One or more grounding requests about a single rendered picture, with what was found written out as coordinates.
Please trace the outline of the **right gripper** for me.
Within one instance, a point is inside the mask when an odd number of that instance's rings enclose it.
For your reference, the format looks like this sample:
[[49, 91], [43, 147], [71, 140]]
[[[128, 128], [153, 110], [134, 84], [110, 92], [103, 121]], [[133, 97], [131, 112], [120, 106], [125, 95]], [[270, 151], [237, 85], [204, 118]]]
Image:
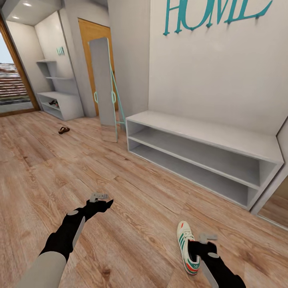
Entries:
[[210, 249], [214, 251], [216, 254], [216, 246], [212, 242], [208, 242], [207, 244], [201, 244], [200, 242], [197, 241], [190, 241], [188, 240], [188, 249], [192, 250], [193, 255], [199, 255], [201, 256], [201, 252], [205, 250], [205, 248]]

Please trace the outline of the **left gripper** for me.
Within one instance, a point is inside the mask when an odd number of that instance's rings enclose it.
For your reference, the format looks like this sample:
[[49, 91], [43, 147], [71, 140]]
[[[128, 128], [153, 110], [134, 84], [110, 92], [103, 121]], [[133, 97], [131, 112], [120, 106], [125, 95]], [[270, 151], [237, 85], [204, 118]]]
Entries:
[[111, 201], [96, 201], [96, 202], [90, 202], [90, 200], [87, 200], [86, 206], [89, 206], [92, 209], [92, 216], [94, 216], [97, 212], [105, 212], [108, 208], [111, 207], [114, 200]]

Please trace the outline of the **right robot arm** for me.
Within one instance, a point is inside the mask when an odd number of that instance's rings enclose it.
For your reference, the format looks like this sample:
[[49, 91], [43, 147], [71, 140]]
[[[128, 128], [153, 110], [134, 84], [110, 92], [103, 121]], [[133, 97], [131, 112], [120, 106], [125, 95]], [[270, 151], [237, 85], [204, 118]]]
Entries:
[[200, 241], [188, 240], [188, 249], [193, 255], [202, 259], [202, 269], [213, 288], [246, 288], [242, 278], [235, 275], [217, 255], [216, 246], [207, 240], [218, 240], [218, 235], [210, 232], [200, 232]]

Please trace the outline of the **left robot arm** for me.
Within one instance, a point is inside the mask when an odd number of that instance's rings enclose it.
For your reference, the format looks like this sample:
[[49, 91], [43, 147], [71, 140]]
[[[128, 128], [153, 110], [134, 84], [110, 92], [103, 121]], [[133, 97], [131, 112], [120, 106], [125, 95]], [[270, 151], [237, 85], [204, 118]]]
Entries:
[[58, 288], [85, 222], [97, 212], [105, 212], [111, 207], [114, 200], [98, 200], [108, 198], [105, 193], [92, 193], [85, 207], [68, 212], [60, 228], [50, 234], [36, 261], [14, 288]]

